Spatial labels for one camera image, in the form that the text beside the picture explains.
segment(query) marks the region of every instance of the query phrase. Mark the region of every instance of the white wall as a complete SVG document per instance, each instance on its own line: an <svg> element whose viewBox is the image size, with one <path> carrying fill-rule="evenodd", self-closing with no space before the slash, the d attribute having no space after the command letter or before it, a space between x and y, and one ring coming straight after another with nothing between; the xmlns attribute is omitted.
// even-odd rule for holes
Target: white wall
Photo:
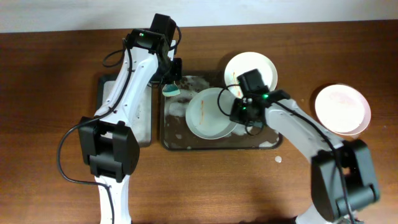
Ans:
<svg viewBox="0 0 398 224"><path fill-rule="evenodd" d="M0 0L0 32L398 19L398 0Z"/></svg>

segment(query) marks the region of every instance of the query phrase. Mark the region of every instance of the wood grain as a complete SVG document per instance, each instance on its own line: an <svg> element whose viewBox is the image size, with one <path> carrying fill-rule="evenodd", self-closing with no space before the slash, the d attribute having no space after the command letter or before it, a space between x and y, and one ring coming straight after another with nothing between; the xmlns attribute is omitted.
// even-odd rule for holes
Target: wood grain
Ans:
<svg viewBox="0 0 398 224"><path fill-rule="evenodd" d="M183 28L185 71L222 71L255 51L278 70L278 87L312 113L313 92L345 83L369 101L361 139L373 154L381 201L359 213L368 223L398 220L398 21ZM64 132L95 112L102 58L129 30L0 34L0 223L99 223L96 187L66 182L55 166ZM157 113L153 114L154 128ZM274 161L282 157L282 163ZM78 136L62 152L65 172L93 180ZM153 133L130 181L136 223L238 223L294 217L310 205L310 172L288 141L274 151L169 152Z"/></svg>

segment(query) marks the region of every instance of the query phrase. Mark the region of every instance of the soap suds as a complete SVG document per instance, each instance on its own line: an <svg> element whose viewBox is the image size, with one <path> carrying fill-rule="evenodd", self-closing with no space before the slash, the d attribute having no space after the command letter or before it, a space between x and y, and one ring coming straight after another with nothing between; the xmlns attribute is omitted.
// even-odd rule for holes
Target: soap suds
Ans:
<svg viewBox="0 0 398 224"><path fill-rule="evenodd" d="M174 118L177 120L178 124L181 124L180 118L178 118L176 116Z"/></svg>
<svg viewBox="0 0 398 224"><path fill-rule="evenodd" d="M243 124L238 124L236 125L235 129L232 131L232 133L238 135L238 136L242 136L247 134L244 125Z"/></svg>
<svg viewBox="0 0 398 224"><path fill-rule="evenodd" d="M189 101L196 96L198 90L205 90L210 87L208 81L198 76L183 77L180 86L187 85L187 90L180 89L180 94L168 97L165 100L164 116L185 117L185 111L189 105Z"/></svg>
<svg viewBox="0 0 398 224"><path fill-rule="evenodd" d="M181 147L178 144L172 143L172 149L180 149Z"/></svg>
<svg viewBox="0 0 398 224"><path fill-rule="evenodd" d="M265 141L259 145L259 147L272 147L274 144L271 144L269 141Z"/></svg>

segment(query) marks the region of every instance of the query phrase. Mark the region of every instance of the white bowl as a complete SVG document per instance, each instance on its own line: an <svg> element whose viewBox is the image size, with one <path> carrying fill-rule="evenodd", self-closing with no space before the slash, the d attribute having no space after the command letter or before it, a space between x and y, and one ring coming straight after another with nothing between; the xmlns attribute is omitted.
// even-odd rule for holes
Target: white bowl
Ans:
<svg viewBox="0 0 398 224"><path fill-rule="evenodd" d="M318 119L330 131L352 136L367 128L371 108L365 97L348 85L330 85L315 99Z"/></svg>
<svg viewBox="0 0 398 224"><path fill-rule="evenodd" d="M198 93L190 102L185 112L185 121L193 134L203 139L219 139L236 127L237 123L229 120L217 105L217 97L222 88L209 88ZM235 97L224 91L220 97L221 109L231 112Z"/></svg>
<svg viewBox="0 0 398 224"><path fill-rule="evenodd" d="M278 81L275 65L266 56L255 52L238 54L228 62L224 72L225 85L238 84L237 77L253 69L259 70L262 81L270 91L275 90ZM232 86L229 91L235 97L243 97L239 86Z"/></svg>

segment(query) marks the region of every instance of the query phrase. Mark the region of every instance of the black cable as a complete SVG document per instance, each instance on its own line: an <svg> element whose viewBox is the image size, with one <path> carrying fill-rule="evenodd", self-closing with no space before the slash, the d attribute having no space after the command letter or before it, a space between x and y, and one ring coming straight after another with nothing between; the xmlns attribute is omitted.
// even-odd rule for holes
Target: black cable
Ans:
<svg viewBox="0 0 398 224"><path fill-rule="evenodd" d="M271 101L269 100L271 103L275 103L278 106L280 106L281 108L285 109L286 111L288 111L289 113L292 113L293 115L295 115L296 117L302 119L303 121L305 121L306 123L308 123L311 127L313 127L317 133L323 138L323 140L325 140L325 142L328 144L328 146L330 147L333 155L335 156L335 162L336 162L336 166L338 169L338 172L340 174L340 180L341 180L341 186L343 188L343 194L344 194L344 201L345 204L347 206L347 210L348 210L348 215L349 215L349 219L351 221L352 224L355 224L355 219L354 219L354 215L353 215L353 211L351 209L351 205L348 203L348 192L347 192L347 185L346 185L346 181L344 178L344 173L343 173L343 168L341 166L340 160L339 160L339 155L335 149L335 147L332 145L332 143L330 142L329 138L321 131L319 130L319 128L313 124L310 120L308 120L306 117L302 116L301 114L297 113L294 110L289 109L288 107L286 107L285 105L283 105L282 103L279 103L278 101Z"/></svg>
<svg viewBox="0 0 398 224"><path fill-rule="evenodd" d="M162 77L162 79L160 80L160 83L157 84L156 88L160 91L160 89L162 88L162 85L163 85L163 77Z"/></svg>
<svg viewBox="0 0 398 224"><path fill-rule="evenodd" d="M123 49L125 49L125 48L126 48L126 40L123 39ZM72 183L76 183L76 184L85 184L85 185L97 185L97 186L102 186L102 187L104 187L104 188L106 189L106 192L107 192L108 198L109 198L109 203L110 203L110 206L111 206L112 224L114 224L114 207L113 207L112 195L111 195L111 191L110 191L111 186L107 186L106 184L102 184L102 183L98 183L98 182L83 181L83 180L75 180L75 179L69 178L69 177L64 173L64 171L62 170L62 166L61 166L61 148L62 148L63 143L65 142L66 138L67 138L72 132L74 132L76 129L79 129L79 128L83 127L83 126L86 126L87 124L90 124L90 123L92 123L92 122L98 121L98 120L100 120L100 119L106 117L107 115L111 114L112 112L114 112L114 110L116 109L116 107L117 107L118 104L120 103L120 101L121 101L121 99L122 99L122 97L123 97L123 95L124 95L124 92L125 92L126 89L127 89L127 86L128 86L129 81L130 81L130 78L131 78L131 73L132 73L132 57L131 57L130 49L127 49L127 53L128 53L128 56L129 56L129 64L130 64L130 67L128 68L128 74L127 74L127 78L126 78L126 81L125 81L125 83L124 83L123 89L122 89L122 91L121 91L119 97L117 98L115 104L114 104L112 107L109 107L109 110L108 110L105 114L103 114L103 115L101 115L101 116L99 116L99 117L93 118L93 119L91 119L91 120L85 121L85 122L83 122L83 123L77 124L77 125L75 125L74 127L72 127L69 131L67 131L67 132L63 135L63 137L61 138L61 141L60 141L60 143L59 143L59 145L58 145L58 148L57 148L57 167L58 167L58 171L61 173L62 177L63 177L65 180L67 180L67 181L69 181L69 182L72 182Z"/></svg>
<svg viewBox="0 0 398 224"><path fill-rule="evenodd" d="M248 124L249 124L249 122L247 122L247 123L244 125L244 130L245 130L246 133L247 133L248 135L250 135L250 136L256 136L256 135L260 134L260 133L262 132L262 130L264 129L264 123L262 123L262 124L261 124L261 128L260 128L260 131L258 131L256 134L252 134L252 133L248 130Z"/></svg>
<svg viewBox="0 0 398 224"><path fill-rule="evenodd" d="M162 86L162 84L163 84L163 76L162 76L162 79L160 79L160 82L149 82L147 84L147 86L151 87L151 88L160 88Z"/></svg>
<svg viewBox="0 0 398 224"><path fill-rule="evenodd" d="M170 50L174 50L180 44L181 39L182 39L182 33L181 33L179 26L175 25L175 28L178 31L178 41L177 41L177 43L175 43L175 45L170 47Z"/></svg>
<svg viewBox="0 0 398 224"><path fill-rule="evenodd" d="M114 52L108 54L107 56L105 56L105 58L102 60L102 65L103 65L104 67L106 67L106 68L111 68L111 67L115 67L115 66L120 65L120 64L123 62L123 59L124 59L124 51L125 51L125 49L126 49L126 47L124 46L124 41L123 41L123 49L121 49L121 50L116 50L116 51L114 51ZM122 52L122 56L120 57L120 59L119 59L118 62L116 62L116 63L114 63L114 64L112 64L112 65L107 65L107 64L106 64L107 59L109 59L112 55L117 54L117 53L120 53L120 52Z"/></svg>
<svg viewBox="0 0 398 224"><path fill-rule="evenodd" d="M232 84L232 85L226 86L225 88L223 88L223 89L220 91L220 93L218 94L218 97L217 97L217 106L218 106L218 109L220 109L220 111L221 111L225 116L231 116L231 115L225 113L225 112L223 111L223 109L221 109L221 106L220 106L220 98L221 98L221 94L224 92L224 90L227 90L227 89L228 89L229 87L231 87L231 86L239 86L239 85L238 85L238 84Z"/></svg>

